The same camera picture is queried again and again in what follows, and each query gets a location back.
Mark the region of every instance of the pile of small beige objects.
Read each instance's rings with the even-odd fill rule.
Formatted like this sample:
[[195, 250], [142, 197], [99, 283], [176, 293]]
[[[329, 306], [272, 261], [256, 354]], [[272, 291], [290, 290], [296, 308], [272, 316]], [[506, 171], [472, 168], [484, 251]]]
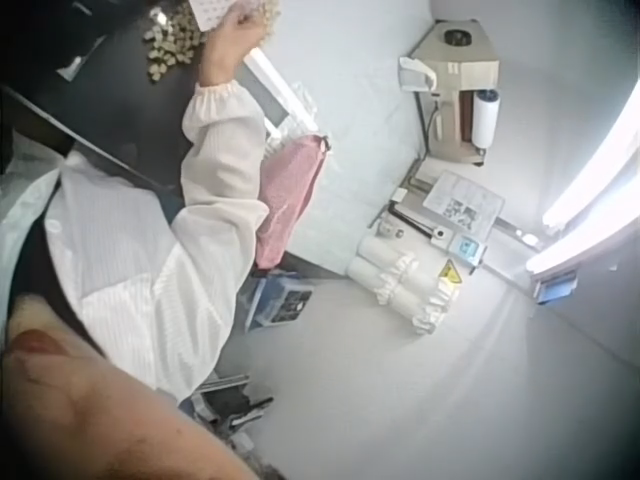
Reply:
[[[261, 6], [267, 24], [267, 38], [273, 32], [275, 20], [280, 15], [278, 0], [264, 0]], [[178, 6], [174, 12], [165, 15], [160, 8], [149, 12], [155, 25], [144, 34], [144, 40], [151, 43], [147, 57], [151, 81], [158, 82], [169, 67], [178, 63], [190, 64], [196, 48], [204, 43], [207, 34], [200, 31], [188, 2]]]

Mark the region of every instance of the sleeve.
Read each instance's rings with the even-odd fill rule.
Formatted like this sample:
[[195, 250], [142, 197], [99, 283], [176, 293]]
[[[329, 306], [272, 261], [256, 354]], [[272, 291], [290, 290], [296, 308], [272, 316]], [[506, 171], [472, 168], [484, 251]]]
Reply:
[[257, 200], [266, 129], [257, 102], [236, 82], [201, 88], [183, 130], [186, 207], [171, 229], [177, 245], [154, 284], [158, 388], [178, 400], [213, 370], [233, 324], [238, 289], [268, 213]]

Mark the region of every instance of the white lab coat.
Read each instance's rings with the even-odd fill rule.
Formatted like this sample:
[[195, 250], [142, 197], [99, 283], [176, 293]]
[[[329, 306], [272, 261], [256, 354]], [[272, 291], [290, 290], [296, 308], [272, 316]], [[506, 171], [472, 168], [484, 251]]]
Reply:
[[111, 362], [178, 401], [218, 360], [268, 213], [257, 200], [264, 116], [244, 88], [196, 87], [183, 130], [193, 142], [182, 164], [186, 207], [171, 225], [152, 192], [76, 152], [18, 200], [0, 197], [0, 214], [12, 203], [0, 217], [0, 318], [11, 277], [4, 272], [59, 177], [45, 229], [71, 307]]

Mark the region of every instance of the small parts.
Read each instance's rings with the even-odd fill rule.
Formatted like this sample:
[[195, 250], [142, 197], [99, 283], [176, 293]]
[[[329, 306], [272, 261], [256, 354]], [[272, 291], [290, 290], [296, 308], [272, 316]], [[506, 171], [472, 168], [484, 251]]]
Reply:
[[181, 4], [173, 13], [165, 14], [156, 7], [149, 12], [155, 22], [143, 35], [149, 42], [149, 77], [155, 83], [178, 63], [190, 64], [195, 49], [207, 39], [201, 33], [188, 3]]

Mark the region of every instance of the pink cloth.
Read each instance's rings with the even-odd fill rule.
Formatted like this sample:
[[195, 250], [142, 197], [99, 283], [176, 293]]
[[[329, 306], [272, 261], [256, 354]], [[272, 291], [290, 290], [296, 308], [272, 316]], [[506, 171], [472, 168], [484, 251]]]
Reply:
[[272, 269], [282, 260], [293, 228], [311, 200], [327, 151], [325, 138], [307, 135], [263, 163], [259, 199], [269, 207], [269, 215], [257, 232], [259, 269]]

